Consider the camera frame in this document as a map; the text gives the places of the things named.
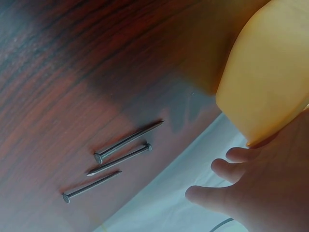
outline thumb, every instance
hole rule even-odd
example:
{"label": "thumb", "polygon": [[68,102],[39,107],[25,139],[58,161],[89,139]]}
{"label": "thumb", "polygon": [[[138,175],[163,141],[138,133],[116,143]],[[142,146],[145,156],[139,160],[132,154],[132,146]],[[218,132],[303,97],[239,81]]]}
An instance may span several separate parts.
{"label": "thumb", "polygon": [[192,203],[203,206],[212,211],[226,213],[226,200],[229,187],[208,188],[191,186],[185,193],[186,198]]}

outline finger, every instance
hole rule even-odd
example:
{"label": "finger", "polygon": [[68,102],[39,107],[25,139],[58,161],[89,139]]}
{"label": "finger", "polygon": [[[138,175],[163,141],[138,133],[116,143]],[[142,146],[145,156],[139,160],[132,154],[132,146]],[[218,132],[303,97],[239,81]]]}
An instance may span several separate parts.
{"label": "finger", "polygon": [[226,153],[226,158],[232,162],[245,163],[257,158],[258,155],[257,150],[234,147]]}
{"label": "finger", "polygon": [[226,213],[225,200],[228,195],[229,187],[207,188],[201,186],[191,186],[185,193],[186,198],[207,209]]}
{"label": "finger", "polygon": [[242,163],[228,163],[224,159],[216,159],[211,164],[211,169],[221,178],[231,182],[238,182],[245,173]]}

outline dark wood surface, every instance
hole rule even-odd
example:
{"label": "dark wood surface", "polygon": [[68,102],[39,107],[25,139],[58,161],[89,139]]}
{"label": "dark wood surface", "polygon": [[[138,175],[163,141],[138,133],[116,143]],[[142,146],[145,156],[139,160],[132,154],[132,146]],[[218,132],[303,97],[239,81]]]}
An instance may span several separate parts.
{"label": "dark wood surface", "polygon": [[[92,231],[205,130],[220,111],[186,78],[206,76],[214,91],[266,0],[237,1],[240,11],[229,2],[1,0],[0,231]],[[145,140],[151,153],[63,202],[62,192],[108,173],[85,176],[95,150],[159,119],[113,159]]]}

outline hand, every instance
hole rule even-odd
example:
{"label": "hand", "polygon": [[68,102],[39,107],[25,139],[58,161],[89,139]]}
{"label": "hand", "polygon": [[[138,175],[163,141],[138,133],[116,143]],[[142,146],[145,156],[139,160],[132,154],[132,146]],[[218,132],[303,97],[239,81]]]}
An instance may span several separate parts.
{"label": "hand", "polygon": [[234,185],[192,186],[186,197],[229,215],[250,232],[309,231],[309,110],[267,145],[232,148],[212,170]]}

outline wooden table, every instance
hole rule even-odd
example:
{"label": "wooden table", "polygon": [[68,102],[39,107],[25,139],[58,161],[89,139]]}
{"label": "wooden table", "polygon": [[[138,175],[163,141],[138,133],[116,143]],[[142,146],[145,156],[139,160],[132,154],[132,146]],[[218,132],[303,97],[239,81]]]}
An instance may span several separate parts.
{"label": "wooden table", "polygon": [[[205,130],[220,111],[186,78],[220,76],[266,0],[244,4],[242,14],[228,2],[0,2],[0,231],[92,231]],[[159,119],[166,123],[112,159],[145,140],[151,153],[85,176],[94,151]],[[64,191],[117,169],[118,177],[64,203]]]}

